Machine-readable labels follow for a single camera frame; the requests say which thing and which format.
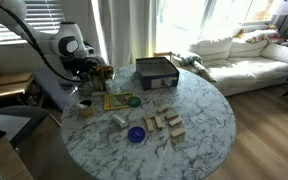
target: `round table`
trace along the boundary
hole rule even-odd
[[[177,87],[142,89],[135,66],[116,70],[116,92],[133,92],[142,100],[136,108],[104,111],[104,97],[72,96],[62,115],[62,138],[69,154],[85,171],[99,179],[202,179],[228,156],[235,139],[235,118],[224,96],[209,82],[185,70]],[[76,103],[90,99],[95,114],[78,115]],[[177,112],[182,123],[171,127],[161,115],[164,128],[148,132],[143,117],[161,105]],[[112,120],[118,115],[128,122],[121,128]],[[132,143],[131,127],[146,131],[145,139]],[[184,136],[170,132],[184,128]]]

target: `wooden floor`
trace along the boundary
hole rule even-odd
[[[288,180],[288,96],[281,98],[286,90],[288,84],[227,98],[236,118],[235,144],[206,179]],[[20,156],[36,180],[93,179],[69,156],[50,119],[20,146]]]

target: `cable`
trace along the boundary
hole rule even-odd
[[[62,79],[65,79],[67,81],[70,82],[87,82],[90,79],[87,80],[73,80],[73,79],[69,79],[67,77],[65,77],[64,75],[60,74],[59,72],[57,72],[52,66],[51,64],[48,62],[48,60],[46,59],[44,53],[42,52],[42,50],[40,49],[36,39],[34,38],[34,36],[32,35],[32,33],[30,32],[30,30],[27,28],[27,26],[10,10],[4,8],[3,6],[0,5],[0,9],[2,9],[3,11],[5,11],[8,15],[10,15],[20,26],[21,28],[24,30],[24,32],[28,35],[28,37],[31,39],[32,42],[28,42],[36,51],[37,53],[40,55],[40,57],[42,58],[42,60],[44,61],[44,63],[46,64],[46,66],[57,76],[59,76]]]

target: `wooden block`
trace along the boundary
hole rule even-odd
[[[182,122],[182,118],[178,117],[178,118],[170,121],[169,123],[170,123],[171,126],[174,126],[174,125],[176,125],[177,123],[180,123],[180,122]]]
[[[165,115],[165,118],[167,120],[172,120],[172,119],[177,118],[177,117],[178,117],[177,113],[170,113],[170,114]]]
[[[156,122],[157,128],[163,129],[163,123],[161,121],[160,116],[155,116],[155,122]]]
[[[146,122],[147,130],[150,132],[153,131],[154,129],[153,129],[153,123],[151,119],[145,119],[145,122]]]
[[[172,131],[171,132],[171,136],[173,137],[173,138],[175,138],[175,137],[177,137],[177,136],[179,136],[179,135],[182,135],[182,134],[184,134],[185,133],[185,129],[183,129],[183,128],[181,128],[181,129],[176,129],[175,131]]]
[[[166,112],[168,110],[168,106],[164,105],[161,106],[157,109],[157,112],[162,113],[162,112]]]
[[[151,119],[151,118],[153,118],[155,116],[157,116],[157,115],[152,113],[152,114],[148,114],[148,115],[144,116],[143,119]]]

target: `blue lid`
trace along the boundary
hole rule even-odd
[[[143,128],[135,126],[128,131],[127,137],[131,142],[141,142],[145,138],[145,131]]]

